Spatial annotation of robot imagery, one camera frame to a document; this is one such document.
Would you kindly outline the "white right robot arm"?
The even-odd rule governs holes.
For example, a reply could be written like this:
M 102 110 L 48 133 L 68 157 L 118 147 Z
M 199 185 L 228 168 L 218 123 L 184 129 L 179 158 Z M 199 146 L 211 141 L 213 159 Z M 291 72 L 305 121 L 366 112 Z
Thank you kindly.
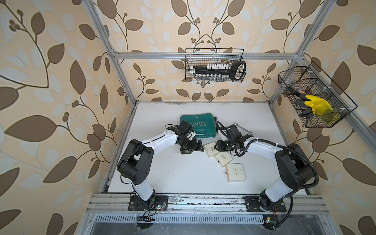
M 215 125 L 216 130 L 225 138 L 218 150 L 224 149 L 237 157 L 243 157 L 250 152 L 276 162 L 279 178 L 260 193 L 259 201 L 265 208 L 301 189 L 318 185 L 318 171 L 299 145 L 292 143 L 283 146 L 265 139 L 251 139 L 252 135 L 242 135 L 234 124 L 224 126 L 216 121 Z

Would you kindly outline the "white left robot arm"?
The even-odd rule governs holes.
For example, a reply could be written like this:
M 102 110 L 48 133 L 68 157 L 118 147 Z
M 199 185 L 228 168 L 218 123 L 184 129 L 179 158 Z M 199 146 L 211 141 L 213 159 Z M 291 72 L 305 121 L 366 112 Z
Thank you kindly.
M 202 141 L 195 138 L 193 127 L 184 120 L 179 125 L 167 124 L 165 132 L 151 139 L 133 139 L 124 149 L 116 169 L 121 179 L 130 180 L 140 200 L 148 202 L 155 197 L 155 190 L 147 179 L 154 155 L 174 145 L 179 145 L 181 154 L 204 151 Z

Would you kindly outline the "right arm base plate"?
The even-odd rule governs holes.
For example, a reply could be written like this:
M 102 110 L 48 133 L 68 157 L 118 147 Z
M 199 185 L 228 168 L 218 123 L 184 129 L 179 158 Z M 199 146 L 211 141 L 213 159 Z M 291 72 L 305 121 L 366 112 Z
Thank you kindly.
M 287 212 L 283 199 L 272 202 L 266 196 L 244 197 L 247 212 Z

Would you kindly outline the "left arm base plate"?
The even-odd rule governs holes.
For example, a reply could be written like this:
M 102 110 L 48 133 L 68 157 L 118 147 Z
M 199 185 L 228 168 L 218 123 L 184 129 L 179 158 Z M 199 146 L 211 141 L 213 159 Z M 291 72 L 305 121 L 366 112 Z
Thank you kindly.
M 130 195 L 129 211 L 164 211 L 168 208 L 168 196 L 155 193 L 147 200 L 142 200 L 136 193 Z

